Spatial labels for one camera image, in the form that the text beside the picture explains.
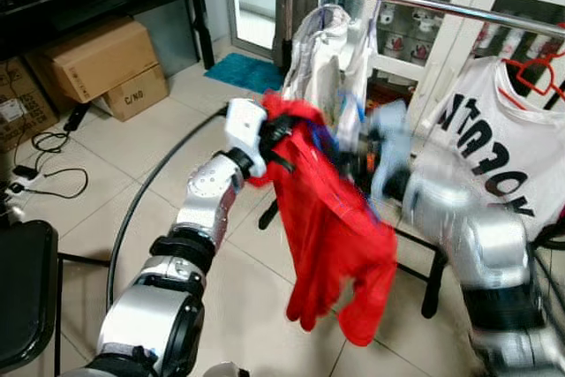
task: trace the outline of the red shirt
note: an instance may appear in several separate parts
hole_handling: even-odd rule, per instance
[[[269,119],[287,114],[323,124],[320,112],[303,101],[266,94],[263,105]],[[316,149],[307,121],[295,126],[275,151],[296,167],[290,173],[275,162],[267,166],[297,273],[287,316],[312,330],[316,317],[330,311],[344,283],[353,279],[355,296],[338,320],[350,342],[366,346],[394,279],[395,232],[376,219],[363,194]]]

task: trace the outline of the white cabinet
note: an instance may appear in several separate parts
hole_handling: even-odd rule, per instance
[[[557,24],[565,22],[565,0],[441,0],[463,6],[524,15],[531,19]],[[372,11],[365,7],[364,18]],[[507,48],[509,55],[525,62],[533,51],[564,49],[556,40],[539,39],[536,34],[514,32],[500,26],[484,26],[481,21],[461,19],[451,15],[430,13],[408,6],[383,4],[378,21],[379,53],[372,60],[374,68],[371,83],[373,91],[382,92],[383,100],[390,93],[410,99],[409,120],[418,128],[452,86],[468,57],[500,55]],[[565,79],[565,58],[554,60],[557,86]],[[549,73],[532,69],[529,80],[545,84]],[[540,96],[530,90],[518,90],[529,102],[540,107],[549,106],[554,96]],[[553,99],[554,109],[565,110],[565,102]]]

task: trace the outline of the blue rug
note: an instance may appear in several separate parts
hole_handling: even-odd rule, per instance
[[[259,94],[268,88],[278,90],[284,81],[284,76],[273,64],[238,53],[230,53],[204,75]]]

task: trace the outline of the clothing rack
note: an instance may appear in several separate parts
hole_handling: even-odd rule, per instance
[[[448,2],[441,2],[437,0],[381,0],[382,2],[389,2],[392,4],[403,4],[407,6],[415,6],[418,8],[427,9],[430,11],[443,12],[450,15],[456,15],[463,18],[477,19],[502,26],[510,26],[520,28],[532,33],[543,34],[549,37],[555,37],[565,40],[565,28],[554,26],[544,22],[534,21],[532,19],[525,19],[513,15],[507,15],[495,11],[483,11],[481,9],[472,8],[470,6],[461,6],[458,4],[450,4]],[[284,0],[284,37],[282,39],[282,62],[283,69],[288,71],[291,63],[292,53],[292,0]],[[275,217],[278,212],[276,200],[265,211],[259,220],[259,228],[264,230]],[[433,263],[430,268],[429,275],[423,275],[418,271],[411,269],[404,264],[399,263],[398,268],[402,271],[417,277],[426,282],[426,294],[422,303],[422,315],[426,318],[432,318],[437,312],[439,303],[439,293],[441,287],[441,277],[443,269],[446,267],[448,261],[444,253],[435,245],[412,236],[411,234],[395,229],[396,234],[401,237],[407,238],[410,241],[417,243],[434,252]]]
[[[427,9],[429,11],[443,12],[450,15],[456,15],[463,18],[477,19],[480,21],[500,24],[502,26],[510,26],[520,28],[532,33],[543,34],[549,37],[556,37],[565,40],[565,28],[547,24],[545,22],[535,21],[507,15],[495,11],[484,11],[470,6],[461,6],[459,4],[450,4],[439,0],[381,0],[392,4],[403,4],[406,6],[415,6]],[[292,0],[284,0],[285,11],[285,29],[284,39],[282,41],[282,57],[284,69],[290,68],[291,49],[292,49]]]

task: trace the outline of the white t-shirt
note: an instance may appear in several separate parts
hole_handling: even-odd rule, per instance
[[[519,214],[530,241],[557,221],[565,205],[565,113],[518,95],[502,61],[470,61],[424,126],[433,143],[469,166],[485,199]],[[427,146],[423,159],[433,150]]]

